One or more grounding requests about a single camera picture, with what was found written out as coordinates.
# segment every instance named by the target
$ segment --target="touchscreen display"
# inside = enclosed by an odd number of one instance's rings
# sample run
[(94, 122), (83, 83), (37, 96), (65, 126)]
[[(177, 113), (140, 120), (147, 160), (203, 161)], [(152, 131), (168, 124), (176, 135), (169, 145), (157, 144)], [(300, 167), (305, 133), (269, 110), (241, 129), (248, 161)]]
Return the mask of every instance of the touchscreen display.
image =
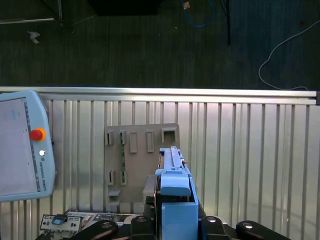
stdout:
[(25, 98), (0, 101), (0, 197), (40, 191)]

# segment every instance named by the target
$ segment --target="white button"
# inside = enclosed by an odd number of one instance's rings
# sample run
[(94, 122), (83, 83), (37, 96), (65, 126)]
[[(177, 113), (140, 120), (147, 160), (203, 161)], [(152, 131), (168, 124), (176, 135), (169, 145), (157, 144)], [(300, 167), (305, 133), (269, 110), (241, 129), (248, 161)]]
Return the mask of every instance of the white button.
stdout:
[(39, 151), (39, 155), (40, 155), (41, 157), (43, 157), (45, 154), (46, 154), (46, 151), (44, 151), (44, 150), (40, 150), (40, 151)]

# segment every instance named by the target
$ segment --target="corrugated metal panel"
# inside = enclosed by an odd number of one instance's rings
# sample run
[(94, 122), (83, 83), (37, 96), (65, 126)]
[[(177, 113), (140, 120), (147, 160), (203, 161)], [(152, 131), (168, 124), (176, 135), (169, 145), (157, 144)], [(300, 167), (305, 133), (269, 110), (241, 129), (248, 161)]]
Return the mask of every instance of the corrugated metal panel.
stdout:
[[(314, 92), (277, 91), (272, 98), (266, 91), (260, 96), (194, 90), (182, 99), (181, 92), (165, 90), (37, 90), (49, 110), (56, 188), (49, 198), (0, 203), (4, 240), (33, 240), (42, 214), (104, 211), (105, 126), (159, 123), (179, 124), (181, 150), (208, 215), (222, 216), (232, 226), (250, 219), (292, 239), (319, 239), (320, 108)], [(143, 96), (153, 100), (140, 101)]]

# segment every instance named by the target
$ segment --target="blue cable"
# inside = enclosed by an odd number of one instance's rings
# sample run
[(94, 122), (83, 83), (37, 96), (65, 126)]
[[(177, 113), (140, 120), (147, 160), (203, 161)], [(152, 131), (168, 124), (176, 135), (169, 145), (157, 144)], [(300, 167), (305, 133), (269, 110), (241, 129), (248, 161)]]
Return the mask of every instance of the blue cable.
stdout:
[(209, 25), (209, 24), (212, 22), (212, 20), (213, 20), (214, 17), (215, 17), (215, 7), (214, 7), (213, 3), (211, 2), (211, 0), (208, 0), (208, 3), (210, 4), (211, 10), (212, 10), (211, 17), (210, 17), (210, 19), (209, 19), (206, 23), (201, 24), (201, 25), (196, 25), (196, 24), (194, 24), (194, 23), (190, 20), (190, 18), (189, 18), (189, 16), (188, 16), (188, 13), (187, 13), (187, 10), (184, 9), (184, 0), (181, 0), (181, 3), (182, 3), (182, 10), (183, 10), (183, 12), (184, 12), (185, 19), (187, 20), (187, 22), (188, 22), (191, 26), (193, 26), (193, 27), (195, 27), (195, 28), (197, 28), (197, 29), (206, 27), (207, 25)]

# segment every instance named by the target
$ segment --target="white cable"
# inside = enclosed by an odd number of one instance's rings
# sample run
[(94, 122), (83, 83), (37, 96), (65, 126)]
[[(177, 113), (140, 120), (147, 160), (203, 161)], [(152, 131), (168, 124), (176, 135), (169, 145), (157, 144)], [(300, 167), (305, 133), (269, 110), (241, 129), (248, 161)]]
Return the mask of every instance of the white cable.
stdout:
[(92, 15), (92, 16), (87, 17), (87, 18), (84, 18), (84, 19), (82, 19), (82, 20), (80, 20), (80, 21), (77, 21), (76, 23), (72, 24), (71, 26), (73, 27), (73, 26), (75, 26), (75, 25), (77, 25), (77, 24), (79, 24), (79, 23), (82, 23), (83, 21), (86, 21), (86, 20), (92, 19), (92, 18), (94, 18), (95, 16), (97, 16), (97, 14)]
[(306, 31), (308, 31), (309, 29), (311, 29), (312, 27), (314, 27), (314, 26), (317, 25), (318, 23), (320, 23), (320, 20), (319, 20), (319, 21), (316, 21), (314, 24), (312, 24), (311, 26), (309, 26), (307, 29), (303, 30), (302, 32), (299, 32), (298, 34), (293, 35), (293, 36), (289, 37), (288, 39), (284, 40), (283, 42), (281, 42), (279, 45), (277, 45), (277, 46), (272, 50), (272, 52), (271, 52), (270, 55), (269, 55), (269, 58), (268, 58), (264, 63), (262, 63), (262, 65), (261, 65), (260, 68), (259, 68), (258, 75), (259, 75), (259, 78), (260, 78), (261, 82), (263, 82), (265, 85), (268, 85), (269, 87), (272, 87), (272, 88), (277, 89), (277, 90), (305, 89), (305, 90), (308, 91), (308, 88), (306, 88), (305, 86), (296, 86), (296, 87), (294, 87), (294, 88), (289, 88), (289, 89), (284, 89), (284, 88), (280, 88), (280, 87), (274, 86), (274, 85), (272, 85), (272, 84), (270, 84), (270, 83), (267, 83), (265, 80), (263, 80), (262, 77), (261, 77), (260, 72), (261, 72), (262, 67), (263, 67), (264, 65), (266, 65), (267, 62), (270, 61), (270, 58), (271, 58), (272, 54), (274, 54), (275, 50), (276, 50), (278, 47), (280, 47), (281, 45), (285, 44), (285, 43), (288, 42), (289, 40), (291, 40), (291, 39), (293, 39), (293, 38), (295, 38), (295, 37), (297, 37), (297, 36), (305, 33)]

